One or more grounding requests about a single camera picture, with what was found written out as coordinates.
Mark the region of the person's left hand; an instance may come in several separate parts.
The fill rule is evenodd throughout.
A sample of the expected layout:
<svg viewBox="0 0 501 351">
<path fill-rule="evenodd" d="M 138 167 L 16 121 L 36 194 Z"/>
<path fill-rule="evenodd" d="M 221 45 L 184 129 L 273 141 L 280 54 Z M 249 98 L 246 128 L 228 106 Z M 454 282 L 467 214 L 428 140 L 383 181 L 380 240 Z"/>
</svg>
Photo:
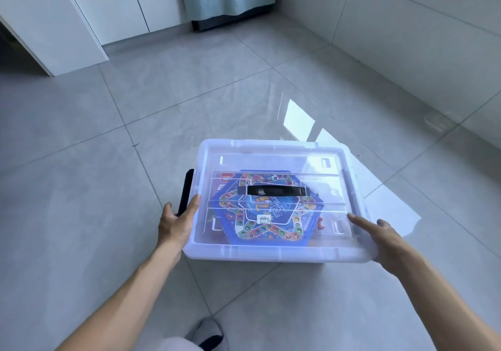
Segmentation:
<svg viewBox="0 0 501 351">
<path fill-rule="evenodd" d="M 181 216 L 174 215 L 171 202 L 167 202 L 159 222 L 157 247 L 179 254 L 187 244 L 191 231 L 192 228 L 183 227 Z"/>
</svg>

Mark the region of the person's right hand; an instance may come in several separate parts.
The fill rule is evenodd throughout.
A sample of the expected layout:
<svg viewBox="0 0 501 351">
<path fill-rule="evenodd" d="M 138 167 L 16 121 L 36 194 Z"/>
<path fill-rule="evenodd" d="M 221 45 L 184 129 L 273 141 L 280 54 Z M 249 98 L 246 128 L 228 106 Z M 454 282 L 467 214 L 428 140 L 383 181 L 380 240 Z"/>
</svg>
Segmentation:
<svg viewBox="0 0 501 351">
<path fill-rule="evenodd" d="M 378 219 L 374 224 L 377 225 L 377 234 L 371 239 L 378 251 L 375 261 L 387 272 L 398 277 L 416 252 L 388 222 Z"/>
</svg>

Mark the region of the clear plastic storage box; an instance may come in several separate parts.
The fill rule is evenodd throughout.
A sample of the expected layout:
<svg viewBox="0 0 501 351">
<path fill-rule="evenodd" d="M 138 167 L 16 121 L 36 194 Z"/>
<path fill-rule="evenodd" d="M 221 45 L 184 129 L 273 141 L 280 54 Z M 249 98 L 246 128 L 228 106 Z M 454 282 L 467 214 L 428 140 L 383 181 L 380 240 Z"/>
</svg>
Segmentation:
<svg viewBox="0 0 501 351">
<path fill-rule="evenodd" d="M 366 263 L 376 258 L 370 235 L 352 224 L 347 214 L 369 218 L 354 171 L 354 157 L 344 144 L 287 140 L 206 139 L 197 152 L 190 199 L 200 206 L 184 252 L 197 260 Z M 325 229 L 314 230 L 305 246 L 232 245 L 208 213 L 213 172 L 242 170 L 290 171 L 324 202 Z"/>
</svg>

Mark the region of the person's left forearm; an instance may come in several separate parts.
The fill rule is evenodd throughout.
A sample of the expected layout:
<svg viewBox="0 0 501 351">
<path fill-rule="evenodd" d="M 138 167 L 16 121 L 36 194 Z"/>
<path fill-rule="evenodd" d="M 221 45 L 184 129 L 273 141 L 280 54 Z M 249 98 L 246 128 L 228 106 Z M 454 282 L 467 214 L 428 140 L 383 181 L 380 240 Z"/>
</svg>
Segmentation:
<svg viewBox="0 0 501 351">
<path fill-rule="evenodd" d="M 91 314 L 55 351 L 131 351 L 179 262 L 182 248 L 166 242 Z"/>
</svg>

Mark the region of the person's right forearm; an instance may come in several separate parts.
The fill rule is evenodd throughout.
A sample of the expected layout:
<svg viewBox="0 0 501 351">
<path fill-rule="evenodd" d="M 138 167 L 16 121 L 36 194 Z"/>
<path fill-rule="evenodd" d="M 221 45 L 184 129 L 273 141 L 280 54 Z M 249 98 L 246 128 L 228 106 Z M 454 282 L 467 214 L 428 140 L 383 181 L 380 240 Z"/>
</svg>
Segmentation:
<svg viewBox="0 0 501 351">
<path fill-rule="evenodd" d="M 422 256 L 407 255 L 392 273 L 401 282 L 436 351 L 501 351 L 501 335 Z"/>
</svg>

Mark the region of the black box latch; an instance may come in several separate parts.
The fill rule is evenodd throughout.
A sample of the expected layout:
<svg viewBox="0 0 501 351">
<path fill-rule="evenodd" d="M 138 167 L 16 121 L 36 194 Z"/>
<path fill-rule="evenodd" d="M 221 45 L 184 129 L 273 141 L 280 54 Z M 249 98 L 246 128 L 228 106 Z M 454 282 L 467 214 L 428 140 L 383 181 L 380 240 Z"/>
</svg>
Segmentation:
<svg viewBox="0 0 501 351">
<path fill-rule="evenodd" d="M 186 211 L 188 203 L 190 201 L 190 190 L 194 171 L 194 169 L 189 169 L 185 174 L 181 199 L 179 202 L 178 212 L 176 214 L 177 217 L 181 216 Z"/>
</svg>

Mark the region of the blue hexagonal board game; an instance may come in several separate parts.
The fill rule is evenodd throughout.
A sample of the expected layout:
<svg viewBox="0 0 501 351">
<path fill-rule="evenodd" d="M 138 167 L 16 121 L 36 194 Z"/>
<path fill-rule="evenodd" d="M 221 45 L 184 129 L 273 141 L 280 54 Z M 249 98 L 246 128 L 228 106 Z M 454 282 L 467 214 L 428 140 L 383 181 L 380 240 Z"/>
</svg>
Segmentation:
<svg viewBox="0 0 501 351">
<path fill-rule="evenodd" d="M 324 202 L 309 187 L 306 197 L 247 196 L 237 191 L 240 186 L 268 184 L 308 187 L 290 171 L 213 172 L 208 213 L 232 245 L 305 246 Z M 272 224 L 257 224 L 260 214 L 271 214 Z"/>
</svg>

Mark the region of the grey slipper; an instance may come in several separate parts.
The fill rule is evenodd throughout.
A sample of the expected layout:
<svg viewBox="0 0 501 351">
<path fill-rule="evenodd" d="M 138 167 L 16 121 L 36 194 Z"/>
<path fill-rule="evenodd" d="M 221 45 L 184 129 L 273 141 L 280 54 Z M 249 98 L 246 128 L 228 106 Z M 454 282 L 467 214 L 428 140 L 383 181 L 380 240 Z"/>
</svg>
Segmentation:
<svg viewBox="0 0 501 351">
<path fill-rule="evenodd" d="M 229 351 L 224 331 L 213 317 L 206 317 L 197 324 L 190 341 L 202 351 Z"/>
</svg>

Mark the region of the white trouser leg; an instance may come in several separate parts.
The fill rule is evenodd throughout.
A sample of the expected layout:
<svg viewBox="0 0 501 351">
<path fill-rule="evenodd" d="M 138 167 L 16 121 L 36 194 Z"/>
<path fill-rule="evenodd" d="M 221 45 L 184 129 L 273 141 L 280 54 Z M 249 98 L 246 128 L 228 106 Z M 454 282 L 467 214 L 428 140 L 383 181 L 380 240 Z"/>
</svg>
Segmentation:
<svg viewBox="0 0 501 351">
<path fill-rule="evenodd" d="M 154 351 L 203 351 L 195 343 L 180 337 L 168 337 L 162 339 Z"/>
</svg>

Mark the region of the white cabinet door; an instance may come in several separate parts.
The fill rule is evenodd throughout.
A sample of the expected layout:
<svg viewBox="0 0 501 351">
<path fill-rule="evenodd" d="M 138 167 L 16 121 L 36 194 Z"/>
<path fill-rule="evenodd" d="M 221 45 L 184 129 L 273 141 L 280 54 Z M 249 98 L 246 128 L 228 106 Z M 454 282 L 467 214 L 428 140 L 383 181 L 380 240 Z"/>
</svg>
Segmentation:
<svg viewBox="0 0 501 351">
<path fill-rule="evenodd" d="M 75 0 L 0 0 L 0 21 L 51 76 L 108 61 Z"/>
</svg>

